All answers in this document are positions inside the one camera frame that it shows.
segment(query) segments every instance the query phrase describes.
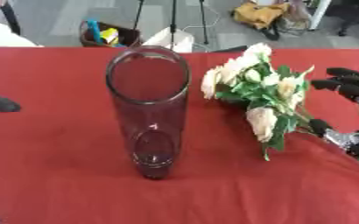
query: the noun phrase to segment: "purple glass vase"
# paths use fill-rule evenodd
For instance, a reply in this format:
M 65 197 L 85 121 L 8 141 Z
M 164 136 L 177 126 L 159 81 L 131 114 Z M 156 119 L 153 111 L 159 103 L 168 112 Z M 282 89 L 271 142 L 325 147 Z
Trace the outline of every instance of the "purple glass vase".
M 131 48 L 109 63 L 106 82 L 132 160 L 145 177 L 164 178 L 180 152 L 187 63 L 163 47 Z

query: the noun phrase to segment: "white cloth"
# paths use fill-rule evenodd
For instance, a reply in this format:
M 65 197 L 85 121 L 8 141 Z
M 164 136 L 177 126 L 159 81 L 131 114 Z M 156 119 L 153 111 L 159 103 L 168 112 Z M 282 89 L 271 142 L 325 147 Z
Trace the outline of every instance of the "white cloth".
M 0 24 L 0 46 L 36 46 L 30 40 L 22 38 L 5 25 Z

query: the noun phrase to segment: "red tablecloth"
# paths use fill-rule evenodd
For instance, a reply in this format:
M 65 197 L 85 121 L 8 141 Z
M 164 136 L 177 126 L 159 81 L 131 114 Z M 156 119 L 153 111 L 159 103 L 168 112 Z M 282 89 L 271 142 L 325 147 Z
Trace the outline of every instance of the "red tablecloth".
M 0 49 L 0 216 L 10 224 L 359 224 L 359 162 L 303 134 L 265 162 L 243 112 L 204 101 L 202 75 L 235 54 L 190 54 L 183 152 L 170 178 L 141 178 L 104 82 L 114 49 Z M 359 70 L 359 50 L 277 50 L 274 64 Z M 338 130 L 359 108 L 312 90 L 306 101 Z

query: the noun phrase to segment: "white rose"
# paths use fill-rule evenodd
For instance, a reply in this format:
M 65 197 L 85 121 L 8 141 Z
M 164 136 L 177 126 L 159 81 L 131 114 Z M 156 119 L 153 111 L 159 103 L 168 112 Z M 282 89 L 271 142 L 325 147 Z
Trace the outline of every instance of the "white rose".
M 237 59 L 229 59 L 221 70 L 222 83 L 233 87 L 236 84 L 236 76 L 241 70 L 243 70 L 243 67 L 238 63 Z
M 253 133 L 257 136 L 257 140 L 267 143 L 273 136 L 273 129 L 278 118 L 274 115 L 272 108 L 253 108 L 246 112 Z
M 279 82 L 278 93 L 283 99 L 288 100 L 294 94 L 296 87 L 296 79 L 294 77 L 286 77 Z
M 279 79 L 280 79 L 280 76 L 278 73 L 271 73 L 270 75 L 268 75 L 267 77 L 265 77 L 263 79 L 261 84 L 263 85 L 263 87 L 273 86 L 273 85 L 278 84 Z
M 215 95 L 216 84 L 218 84 L 221 79 L 222 67 L 218 66 L 213 68 L 204 75 L 201 83 L 201 91 L 204 93 L 205 99 L 211 99 Z
M 270 56 L 272 54 L 272 49 L 264 44 L 264 43 L 258 43 L 256 45 L 250 46 L 243 55 L 256 55 L 257 57 L 261 57 L 264 61 L 270 61 Z
M 256 71 L 255 69 L 250 69 L 248 72 L 246 72 L 245 78 L 248 81 L 252 81 L 252 82 L 256 82 L 256 83 L 261 81 L 260 73 L 258 71 Z
M 260 63 L 260 59 L 256 54 L 248 53 L 236 59 L 238 65 L 240 65 L 243 69 L 248 67 L 253 67 L 256 64 Z
M 258 43 L 258 44 L 250 46 L 245 51 L 244 54 L 247 54 L 247 53 L 253 53 L 253 54 L 262 53 L 262 54 L 264 54 L 266 56 L 271 56 L 272 49 L 268 45 L 266 45 L 265 43 Z
M 290 109 L 295 110 L 297 105 L 305 100 L 305 93 L 303 91 L 299 91 L 298 93 L 294 94 L 290 101 L 288 102 L 288 106 Z

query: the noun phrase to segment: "flower bouquet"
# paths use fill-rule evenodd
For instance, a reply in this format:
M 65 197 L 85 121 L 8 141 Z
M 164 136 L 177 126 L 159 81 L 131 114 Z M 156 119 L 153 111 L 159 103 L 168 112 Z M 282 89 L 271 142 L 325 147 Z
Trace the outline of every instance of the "flower bouquet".
M 288 66 L 274 69 L 271 53 L 266 44 L 253 45 L 242 56 L 207 71 L 201 84 L 206 99 L 247 105 L 247 120 L 267 161 L 268 149 L 284 149 L 286 133 L 313 133 L 303 101 L 309 88 L 305 76 L 314 66 L 303 73 Z

